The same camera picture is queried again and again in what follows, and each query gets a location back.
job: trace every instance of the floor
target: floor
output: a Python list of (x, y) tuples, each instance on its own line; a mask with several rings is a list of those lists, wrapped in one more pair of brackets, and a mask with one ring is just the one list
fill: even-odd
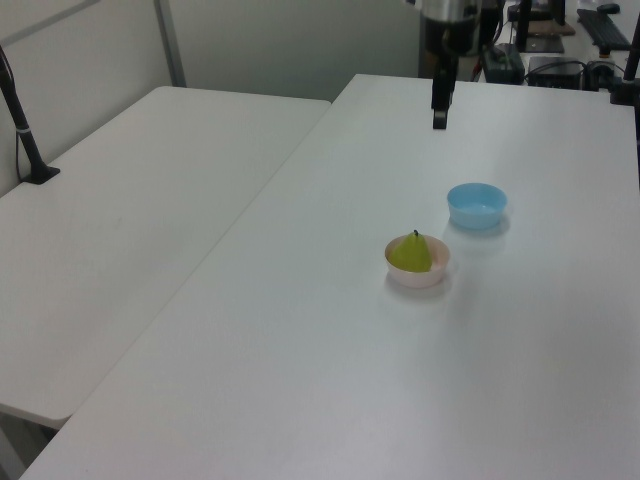
[(0, 414), (0, 480), (18, 480), (53, 435), (54, 430)]

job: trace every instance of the black stand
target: black stand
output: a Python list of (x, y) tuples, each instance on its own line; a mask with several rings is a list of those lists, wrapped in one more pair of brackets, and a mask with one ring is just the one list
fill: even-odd
[(520, 53), (564, 53), (562, 39), (553, 37), (529, 37), (532, 0), (520, 2), (518, 28), (516, 29), (516, 48)]
[(635, 105), (635, 97), (638, 96), (638, 87), (635, 85), (636, 72), (638, 71), (638, 62), (640, 61), (640, 14), (638, 14), (638, 22), (636, 23), (636, 31), (633, 34), (631, 42), (631, 50), (629, 51), (629, 60), (627, 60), (627, 68), (624, 70), (622, 84), (611, 94), (611, 103), (614, 105)]
[(22, 140), (22, 145), (31, 163), (31, 174), (23, 179), (24, 182), (34, 183), (36, 185), (42, 185), (50, 178), (60, 173), (60, 169), (47, 166), (40, 156), (36, 141), (31, 133), (31, 128), (27, 123), (27, 118), (24, 115), (18, 94), (16, 93), (16, 86), (13, 82), (13, 78), (9, 73), (9, 66), (5, 64), (4, 52), (0, 47), (0, 88), (4, 95), (4, 100), (7, 102), (11, 117), (13, 117), (13, 123), (16, 126), (16, 132)]

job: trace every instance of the green pear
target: green pear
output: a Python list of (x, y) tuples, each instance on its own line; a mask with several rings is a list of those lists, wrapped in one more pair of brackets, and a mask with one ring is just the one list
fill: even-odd
[(417, 230), (407, 235), (389, 255), (389, 263), (407, 272), (431, 270), (431, 253), (424, 236)]

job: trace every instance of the white bowl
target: white bowl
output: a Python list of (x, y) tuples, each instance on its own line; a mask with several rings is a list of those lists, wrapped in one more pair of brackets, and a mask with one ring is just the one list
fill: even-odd
[(427, 246), (431, 253), (431, 260), (433, 262), (431, 270), (428, 272), (408, 272), (389, 263), (389, 255), (391, 255), (393, 249), (402, 242), (405, 237), (406, 235), (394, 238), (389, 242), (387, 248), (384, 249), (384, 257), (387, 259), (387, 266), (389, 267), (389, 275), (391, 275), (391, 278), (405, 287), (410, 288), (431, 287), (442, 280), (444, 270), (447, 267), (447, 263), (449, 263), (451, 254), (449, 253), (449, 248), (444, 244), (444, 242), (428, 235), (425, 235), (424, 239), (427, 241)]

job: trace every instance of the white wall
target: white wall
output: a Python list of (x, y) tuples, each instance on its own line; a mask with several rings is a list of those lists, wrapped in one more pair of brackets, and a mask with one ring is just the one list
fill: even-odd
[[(3, 17), (17, 13), (11, 5), (4, 4)], [(153, 88), (171, 83), (153, 0), (101, 0), (4, 50), (47, 163)], [(0, 195), (17, 184), (14, 142), (2, 99)], [(20, 155), (24, 174), (26, 156)]]
[(401, 0), (172, 0), (187, 85), (333, 101), (356, 73), (418, 75)]

